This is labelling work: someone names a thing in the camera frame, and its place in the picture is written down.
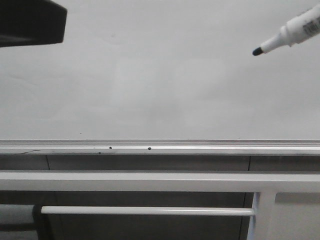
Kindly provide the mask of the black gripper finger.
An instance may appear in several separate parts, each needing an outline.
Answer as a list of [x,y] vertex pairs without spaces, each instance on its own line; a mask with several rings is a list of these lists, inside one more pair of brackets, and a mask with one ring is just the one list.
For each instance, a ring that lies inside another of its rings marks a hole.
[[0,46],[34,46],[64,41],[68,10],[52,0],[2,0]]

